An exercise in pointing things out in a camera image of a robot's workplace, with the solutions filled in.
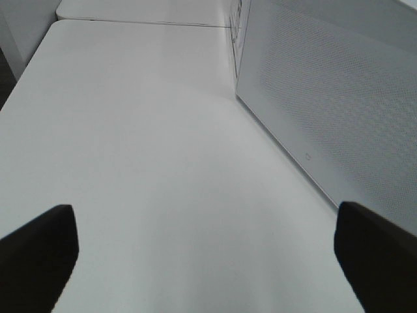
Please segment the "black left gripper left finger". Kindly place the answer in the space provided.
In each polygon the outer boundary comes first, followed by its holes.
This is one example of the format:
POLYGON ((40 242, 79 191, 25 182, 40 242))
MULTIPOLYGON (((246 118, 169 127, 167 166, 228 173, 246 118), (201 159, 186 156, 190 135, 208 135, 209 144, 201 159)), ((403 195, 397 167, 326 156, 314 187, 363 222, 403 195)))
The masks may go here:
POLYGON ((71 205, 57 205, 1 239, 1 312, 51 312, 79 255, 71 205))

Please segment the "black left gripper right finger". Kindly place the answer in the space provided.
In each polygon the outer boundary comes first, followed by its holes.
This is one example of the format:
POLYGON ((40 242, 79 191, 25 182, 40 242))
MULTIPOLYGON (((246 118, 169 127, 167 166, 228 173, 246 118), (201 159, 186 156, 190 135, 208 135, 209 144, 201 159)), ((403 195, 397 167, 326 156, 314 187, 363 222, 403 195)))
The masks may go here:
POLYGON ((338 209, 334 253, 365 312, 416 311, 416 237, 367 207, 338 209))

